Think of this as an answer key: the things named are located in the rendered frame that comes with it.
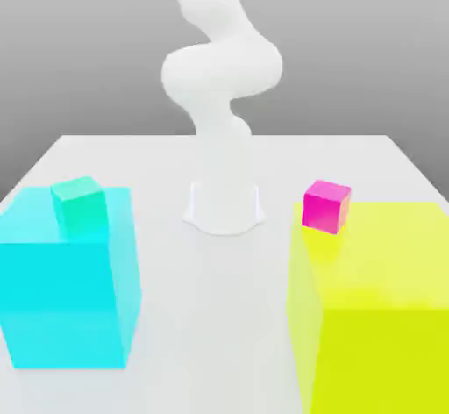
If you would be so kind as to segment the small magenta cube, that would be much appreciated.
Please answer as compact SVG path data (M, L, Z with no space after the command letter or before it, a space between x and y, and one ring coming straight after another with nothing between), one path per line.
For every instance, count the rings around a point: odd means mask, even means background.
M316 180L303 196L302 225L337 234L346 221L351 195L348 186Z

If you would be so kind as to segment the small green cube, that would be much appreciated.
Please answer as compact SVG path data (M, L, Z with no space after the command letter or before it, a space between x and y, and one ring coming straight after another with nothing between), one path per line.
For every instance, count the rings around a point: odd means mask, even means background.
M105 191L91 176L50 187L61 237L66 241L107 239L109 221Z

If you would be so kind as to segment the large cyan box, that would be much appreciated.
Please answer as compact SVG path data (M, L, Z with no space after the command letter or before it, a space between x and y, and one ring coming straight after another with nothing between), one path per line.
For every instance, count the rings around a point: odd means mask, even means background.
M131 191L105 190L109 228L64 234L48 187L0 214L0 328L18 369L125 368L141 304Z

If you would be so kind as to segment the large yellow box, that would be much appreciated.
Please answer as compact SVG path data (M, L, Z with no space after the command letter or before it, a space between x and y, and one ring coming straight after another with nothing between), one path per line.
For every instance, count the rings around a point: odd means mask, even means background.
M449 414L449 215L353 203L331 235L302 211L287 316L303 414Z

